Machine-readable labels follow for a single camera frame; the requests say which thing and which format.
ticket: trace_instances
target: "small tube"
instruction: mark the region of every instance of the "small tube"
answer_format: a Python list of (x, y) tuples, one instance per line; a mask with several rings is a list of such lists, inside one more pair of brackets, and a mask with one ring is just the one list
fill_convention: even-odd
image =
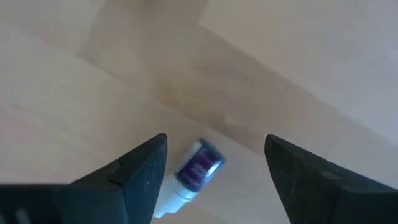
[(208, 141), (200, 138), (173, 174), (168, 175), (159, 191), (154, 217), (175, 213), (214, 177), (225, 157)]

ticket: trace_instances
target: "purple label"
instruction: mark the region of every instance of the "purple label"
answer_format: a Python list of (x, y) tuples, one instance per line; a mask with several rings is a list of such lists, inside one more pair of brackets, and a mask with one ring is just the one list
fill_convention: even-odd
[(198, 192), (220, 166), (221, 158), (201, 147), (195, 155), (176, 173), (177, 179), (188, 189)]

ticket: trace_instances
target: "wooden surface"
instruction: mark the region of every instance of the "wooden surface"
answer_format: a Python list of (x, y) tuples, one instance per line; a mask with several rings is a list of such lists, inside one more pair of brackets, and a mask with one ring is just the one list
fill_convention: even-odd
[(398, 186), (395, 145), (198, 26), (206, 4), (2, 1), (0, 181), (70, 182), (162, 132), (172, 169), (204, 137), (226, 165), (154, 223), (288, 223), (272, 133)]

